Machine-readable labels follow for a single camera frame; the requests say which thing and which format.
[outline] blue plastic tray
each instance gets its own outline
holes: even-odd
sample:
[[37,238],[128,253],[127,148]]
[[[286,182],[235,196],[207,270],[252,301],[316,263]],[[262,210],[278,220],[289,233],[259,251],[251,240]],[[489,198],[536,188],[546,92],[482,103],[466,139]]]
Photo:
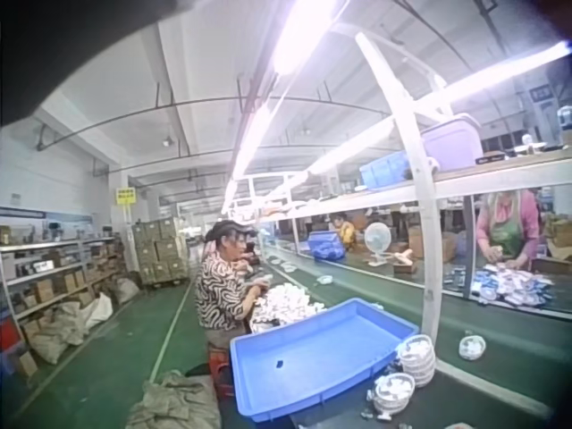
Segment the blue plastic tray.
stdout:
[[307,244],[316,259],[336,261],[346,256],[346,249],[336,231],[312,231],[307,238]]
[[239,412],[263,422],[300,411],[371,377],[417,327],[350,299],[295,324],[231,342]]

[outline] stool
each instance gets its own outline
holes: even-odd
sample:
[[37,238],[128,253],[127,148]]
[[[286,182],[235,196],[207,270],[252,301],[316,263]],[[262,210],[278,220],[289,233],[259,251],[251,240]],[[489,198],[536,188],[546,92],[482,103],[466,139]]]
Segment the stool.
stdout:
[[219,349],[210,342],[206,345],[208,353],[208,368],[213,377],[214,388],[219,400],[234,397],[234,386],[221,382],[221,372],[225,368],[231,369],[229,350]]

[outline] black and white patterned blouse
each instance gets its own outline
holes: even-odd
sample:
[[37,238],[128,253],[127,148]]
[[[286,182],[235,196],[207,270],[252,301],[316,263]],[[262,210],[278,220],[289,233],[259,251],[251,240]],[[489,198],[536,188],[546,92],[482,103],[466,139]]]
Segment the black and white patterned blouse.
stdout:
[[218,252],[209,255],[201,265],[195,283],[198,322],[207,329],[229,331],[239,325],[242,314],[244,282],[231,264]]

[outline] green apron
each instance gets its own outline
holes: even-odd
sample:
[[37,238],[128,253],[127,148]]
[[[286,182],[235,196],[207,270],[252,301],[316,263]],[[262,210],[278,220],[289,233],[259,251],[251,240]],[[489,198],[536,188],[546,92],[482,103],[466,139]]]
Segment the green apron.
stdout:
[[520,255],[525,237],[520,222],[520,192],[512,199],[511,214],[504,222],[497,221],[498,194],[489,199],[489,231],[491,246],[502,247],[503,259],[515,259]]

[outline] ceiling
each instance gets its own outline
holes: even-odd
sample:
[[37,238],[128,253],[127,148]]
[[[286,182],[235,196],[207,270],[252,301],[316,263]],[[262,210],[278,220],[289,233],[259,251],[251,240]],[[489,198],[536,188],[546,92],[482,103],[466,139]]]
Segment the ceiling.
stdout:
[[[256,84],[257,68],[265,66],[265,44],[283,21],[288,2],[198,2],[93,58],[47,99],[38,117],[49,115],[67,130],[111,120],[80,134],[91,145],[90,153],[110,165],[111,174],[130,167],[132,182],[156,191],[163,204],[219,210],[241,123],[239,93],[245,97],[250,84]],[[449,82],[506,58],[474,0],[408,4],[425,22],[392,0],[352,0],[339,21],[390,38]],[[490,16],[508,55],[557,39],[518,0],[500,2]],[[407,62],[384,47],[382,51],[414,98],[430,91]],[[263,78],[268,79],[265,68]],[[279,82],[273,95],[284,90]],[[302,170],[389,112],[355,42],[332,32],[291,83],[288,96],[294,99],[281,106],[248,172]],[[188,103],[166,107],[173,101]],[[483,139],[523,128],[525,113],[513,82],[453,107],[483,125]],[[167,137],[173,144],[164,147]],[[357,177],[361,164],[398,149],[400,140],[393,136],[342,165],[341,178]],[[256,189],[264,194],[278,184],[276,179],[261,180]],[[240,185],[239,196],[246,190]]]

